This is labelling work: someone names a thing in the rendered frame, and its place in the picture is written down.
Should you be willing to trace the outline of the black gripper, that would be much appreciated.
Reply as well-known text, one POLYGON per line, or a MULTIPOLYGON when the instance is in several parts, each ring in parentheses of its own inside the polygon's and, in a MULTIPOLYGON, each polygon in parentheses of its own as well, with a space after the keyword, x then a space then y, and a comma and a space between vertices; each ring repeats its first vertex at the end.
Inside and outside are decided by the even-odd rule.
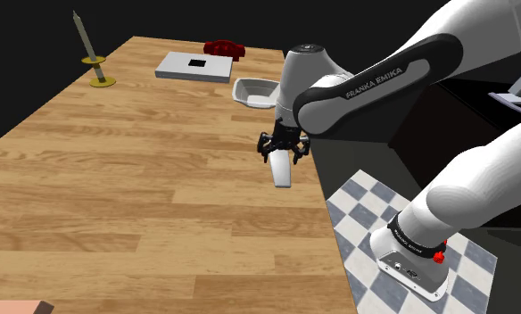
POLYGON ((303 156, 310 152, 310 139, 301 136, 302 130, 298 127, 289 127, 284 124, 282 117, 276 119, 273 134, 261 132, 257 143, 257 152, 268 161, 269 154, 274 150, 292 150, 294 152, 293 164, 296 164, 303 156))

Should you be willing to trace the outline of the white flat oblong bar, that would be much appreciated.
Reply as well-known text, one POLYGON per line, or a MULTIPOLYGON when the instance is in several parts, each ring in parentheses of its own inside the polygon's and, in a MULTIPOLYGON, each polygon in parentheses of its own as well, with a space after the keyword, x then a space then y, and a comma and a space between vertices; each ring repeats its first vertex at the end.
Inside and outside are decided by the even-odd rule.
POLYGON ((277 188, 291 187, 291 166, 289 152, 276 150, 269 154, 269 163, 274 186, 277 188))

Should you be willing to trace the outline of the white shallow bowl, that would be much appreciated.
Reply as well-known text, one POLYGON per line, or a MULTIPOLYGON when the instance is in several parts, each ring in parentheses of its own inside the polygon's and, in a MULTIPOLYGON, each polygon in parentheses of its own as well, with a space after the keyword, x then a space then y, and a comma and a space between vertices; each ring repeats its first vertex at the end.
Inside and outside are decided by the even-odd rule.
POLYGON ((233 100, 255 109, 270 109, 276 106, 280 84, 262 78, 238 78, 232 90, 233 100))

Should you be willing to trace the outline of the white flat box, black square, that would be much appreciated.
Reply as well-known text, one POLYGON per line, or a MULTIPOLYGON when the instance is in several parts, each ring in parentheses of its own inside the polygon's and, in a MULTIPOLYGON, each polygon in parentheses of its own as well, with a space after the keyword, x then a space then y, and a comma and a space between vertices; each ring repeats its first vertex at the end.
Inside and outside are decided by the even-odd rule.
POLYGON ((228 83, 233 59, 209 54, 169 52, 155 69, 155 77, 228 83))

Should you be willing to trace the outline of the red lumpy object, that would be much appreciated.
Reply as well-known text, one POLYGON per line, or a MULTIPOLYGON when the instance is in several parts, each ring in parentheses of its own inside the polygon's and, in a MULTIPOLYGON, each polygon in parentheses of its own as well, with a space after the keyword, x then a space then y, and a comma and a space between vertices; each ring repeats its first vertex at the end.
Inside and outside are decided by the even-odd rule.
POLYGON ((245 57, 243 45, 225 39, 206 42, 203 46, 203 52, 210 55, 231 57, 234 62, 238 62, 241 57, 245 57))

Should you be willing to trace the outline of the grey candle on yellow holder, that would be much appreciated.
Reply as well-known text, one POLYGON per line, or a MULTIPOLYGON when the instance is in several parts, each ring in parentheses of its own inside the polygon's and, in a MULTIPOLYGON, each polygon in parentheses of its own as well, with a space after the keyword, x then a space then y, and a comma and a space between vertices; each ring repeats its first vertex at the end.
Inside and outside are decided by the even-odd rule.
POLYGON ((110 87, 114 85, 116 79, 105 76, 101 68, 101 63, 104 62, 106 58, 95 53, 82 20, 76 12, 72 13, 72 18, 87 52, 87 56, 82 58, 81 61, 84 64, 91 65, 95 71, 95 78, 89 81, 89 85, 91 87, 110 87))

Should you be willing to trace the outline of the pink flat block, brown end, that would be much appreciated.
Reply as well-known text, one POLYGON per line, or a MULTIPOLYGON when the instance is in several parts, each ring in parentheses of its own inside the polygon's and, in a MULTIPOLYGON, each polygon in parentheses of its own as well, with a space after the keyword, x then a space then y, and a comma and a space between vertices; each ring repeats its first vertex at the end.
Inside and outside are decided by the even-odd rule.
POLYGON ((42 300, 0 301, 0 314, 52 314, 54 306, 42 300))

